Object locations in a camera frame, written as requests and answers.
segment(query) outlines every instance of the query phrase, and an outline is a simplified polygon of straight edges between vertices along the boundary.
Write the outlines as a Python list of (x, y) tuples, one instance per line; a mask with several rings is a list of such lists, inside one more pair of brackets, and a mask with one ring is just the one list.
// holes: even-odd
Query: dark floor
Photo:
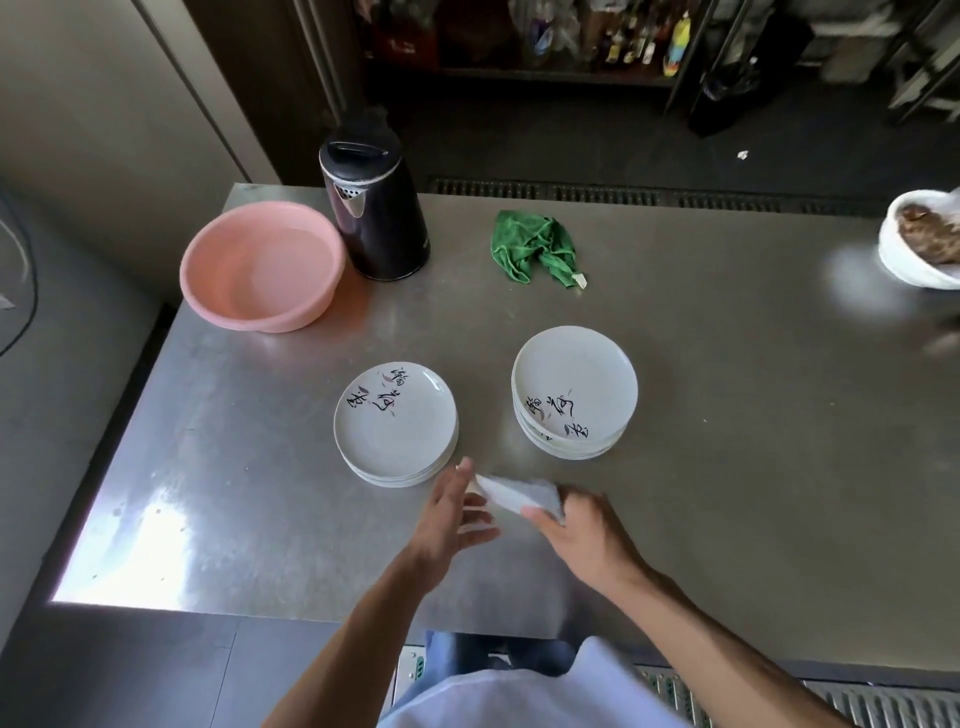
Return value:
[[(665, 96), (652, 89), (440, 84), (416, 94), (394, 88), (383, 100), (421, 188), (435, 176), (884, 199), (953, 188), (960, 127), (922, 112), (890, 128), (889, 94), (801, 76), (708, 139), (686, 129), (681, 110), (663, 116)], [(95, 483), (88, 487), (92, 496)], [(55, 568), (39, 592), (49, 593)], [(36, 595), (32, 603), (0, 655), (4, 728), (258, 725), (334, 628), (50, 606)], [(793, 671), (830, 679), (823, 666), (808, 667)], [(869, 679), (960, 687), (956, 675)]]
[(686, 127), (682, 107), (663, 115), (661, 89), (452, 81), (469, 80), (416, 97), (384, 91), (421, 183), (446, 176), (887, 200), (960, 184), (960, 125), (922, 110), (889, 126), (882, 80), (823, 85), (798, 71), (766, 107), (704, 139)]

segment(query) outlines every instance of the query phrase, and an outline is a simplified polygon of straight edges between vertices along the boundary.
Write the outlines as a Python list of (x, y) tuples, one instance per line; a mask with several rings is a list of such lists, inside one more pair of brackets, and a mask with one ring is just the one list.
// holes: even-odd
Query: person's left hand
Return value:
[(487, 499), (467, 493), (473, 479), (473, 461), (465, 457), (460, 465), (444, 469), (434, 483), (433, 491), (423, 507), (410, 543), (404, 548), (406, 557), (425, 592), (444, 580), (450, 562), (458, 551), (492, 541), (499, 528), (458, 533), (468, 523), (493, 523), (487, 511), (465, 511), (464, 506), (484, 506)]

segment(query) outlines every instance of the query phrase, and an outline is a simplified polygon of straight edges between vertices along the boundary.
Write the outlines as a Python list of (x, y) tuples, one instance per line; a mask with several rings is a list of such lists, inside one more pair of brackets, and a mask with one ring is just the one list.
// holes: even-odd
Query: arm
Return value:
[(646, 633), (716, 723), (728, 728), (851, 727), (644, 562), (605, 497), (572, 489), (564, 495), (565, 525), (539, 508), (525, 508), (523, 515), (578, 578)]
[(396, 659), (423, 598), (446, 576), (458, 551), (484, 544), (499, 529), (458, 533), (467, 523), (491, 523), (486, 501), (467, 494), (468, 459), (437, 477), (410, 543), (397, 555), (300, 680), (263, 722), (264, 728), (376, 725)]

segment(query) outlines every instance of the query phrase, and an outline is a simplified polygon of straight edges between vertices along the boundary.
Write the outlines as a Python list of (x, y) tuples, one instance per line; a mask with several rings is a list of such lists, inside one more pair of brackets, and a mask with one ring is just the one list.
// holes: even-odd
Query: stainless steel counter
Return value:
[[(328, 211), (323, 190), (257, 186), (227, 208), (259, 199)], [(930, 343), (957, 301), (868, 274), (877, 221), (422, 204), (427, 267), (397, 283), (348, 271), (309, 328), (234, 333), (180, 309), (57, 600), (343, 619), (427, 486), (354, 476), (334, 405), (359, 372), (407, 359), (453, 390), (457, 456), (606, 490), (640, 551), (773, 657), (960, 669), (960, 357)], [(496, 267), (494, 215), (521, 206), (566, 225), (586, 290)], [(514, 421), (516, 352), (560, 324), (608, 334), (640, 378), (626, 434), (592, 461), (550, 457)], [(417, 627), (642, 642), (525, 522), (500, 520)]]

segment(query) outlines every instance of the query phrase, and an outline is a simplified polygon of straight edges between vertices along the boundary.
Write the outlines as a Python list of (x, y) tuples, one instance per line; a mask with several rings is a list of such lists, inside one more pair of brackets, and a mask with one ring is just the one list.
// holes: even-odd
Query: finger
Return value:
[(472, 507), (483, 507), (487, 505), (487, 499), (479, 493), (467, 493), (464, 496), (464, 505)]
[(468, 523), (493, 523), (493, 515), (490, 511), (464, 511), (460, 525)]
[(437, 479), (433, 481), (433, 488), (430, 490), (430, 502), (436, 503), (444, 496), (444, 493), (446, 493), (446, 483), (456, 472), (457, 466), (455, 465), (448, 465), (440, 471)]
[(525, 505), (520, 509), (520, 515), (532, 523), (540, 533), (546, 536), (547, 541), (551, 543), (557, 536), (564, 532), (564, 527), (557, 523), (557, 520), (542, 508)]
[(557, 486), (557, 495), (560, 496), (560, 504), (563, 505), (566, 503), (566, 499), (570, 496), (582, 496), (586, 491), (582, 488), (578, 488), (575, 485), (568, 485), (562, 483)]
[(499, 528), (484, 528), (479, 531), (468, 531), (457, 534), (457, 550), (462, 551), (471, 546), (486, 544), (500, 535)]
[(444, 495), (458, 504), (463, 504), (464, 493), (467, 492), (467, 487), (472, 479), (473, 461), (465, 457), (444, 483)]

